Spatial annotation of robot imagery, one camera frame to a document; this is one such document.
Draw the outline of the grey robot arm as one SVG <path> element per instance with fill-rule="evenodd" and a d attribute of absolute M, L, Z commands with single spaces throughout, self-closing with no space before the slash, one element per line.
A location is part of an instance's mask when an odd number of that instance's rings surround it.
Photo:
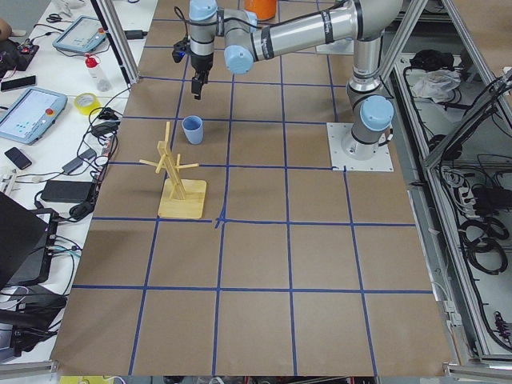
<path fill-rule="evenodd" d="M 306 48 L 349 39 L 354 43 L 353 73 L 347 95 L 354 112 L 353 140 L 378 142 L 390 126 L 394 108 L 379 95 L 382 33 L 397 17 L 400 1 L 340 1 L 332 7 L 259 27 L 255 14 L 223 9 L 215 1 L 192 1 L 186 51 L 195 70 L 191 92 L 201 97 L 214 60 L 214 40 L 225 43 L 224 59 L 232 74 L 246 74 L 255 62 Z"/>

